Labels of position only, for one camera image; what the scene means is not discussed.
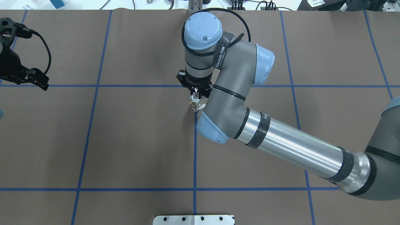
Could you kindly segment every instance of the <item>black band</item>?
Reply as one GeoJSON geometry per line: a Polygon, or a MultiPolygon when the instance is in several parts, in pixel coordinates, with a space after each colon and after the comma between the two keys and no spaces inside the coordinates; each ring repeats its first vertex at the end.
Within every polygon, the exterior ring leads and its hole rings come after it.
{"type": "Polygon", "coordinates": [[[331,183],[338,183],[347,178],[354,166],[354,155],[346,149],[338,146],[343,152],[343,162],[337,174],[331,178],[326,178],[331,183]]]}
{"type": "Polygon", "coordinates": [[[365,182],[365,184],[358,191],[355,191],[353,193],[349,193],[349,195],[357,196],[357,195],[364,194],[365,192],[367,192],[370,189],[370,187],[372,186],[372,184],[375,181],[375,177],[376,177],[376,163],[375,163],[375,160],[369,154],[366,154],[366,155],[367,155],[368,159],[370,160],[370,174],[368,176],[368,179],[365,182]]]}
{"type": "Polygon", "coordinates": [[[195,69],[195,70],[208,70],[208,69],[210,69],[212,67],[212,66],[209,66],[207,68],[200,69],[200,68],[196,68],[196,67],[190,65],[187,61],[186,61],[186,64],[189,65],[192,69],[195,69]]]}
{"type": "Polygon", "coordinates": [[[238,93],[236,93],[236,92],[233,92],[233,91],[231,91],[231,90],[229,90],[229,89],[226,89],[226,88],[224,88],[224,87],[221,87],[221,86],[218,86],[218,85],[213,85],[213,87],[215,88],[215,89],[218,89],[218,90],[221,90],[221,91],[223,91],[223,92],[225,92],[225,93],[228,93],[228,94],[230,94],[230,95],[233,95],[233,96],[235,96],[236,98],[239,98],[239,99],[242,99],[243,101],[246,101],[246,97],[244,97],[244,96],[242,96],[242,95],[240,95],[240,94],[238,94],[238,93]]]}
{"type": "Polygon", "coordinates": [[[232,38],[233,34],[226,31],[222,33],[222,37],[218,41],[217,47],[214,51],[214,59],[212,60],[212,66],[215,69],[220,70],[222,68],[222,64],[224,63],[226,52],[228,51],[228,46],[232,38]]]}
{"type": "Polygon", "coordinates": [[[250,109],[247,107],[246,115],[244,116],[244,120],[242,122],[242,125],[240,126],[240,129],[239,129],[238,133],[236,134],[236,136],[233,139],[238,139],[238,137],[242,133],[242,131],[244,129],[244,126],[246,125],[247,119],[249,118],[249,114],[250,114],[250,109]]]}
{"type": "Polygon", "coordinates": [[[365,148],[365,151],[368,152],[368,153],[380,156],[380,157],[382,157],[384,159],[387,159],[389,161],[392,161],[394,163],[400,164],[400,156],[395,155],[393,153],[384,151],[382,149],[377,149],[377,148],[374,148],[372,146],[367,146],[367,148],[365,148]]]}
{"type": "Polygon", "coordinates": [[[247,146],[251,148],[258,148],[261,143],[264,141],[265,135],[267,135],[268,129],[270,128],[271,117],[265,113],[261,113],[260,123],[258,124],[256,133],[253,138],[250,140],[247,146]]]}

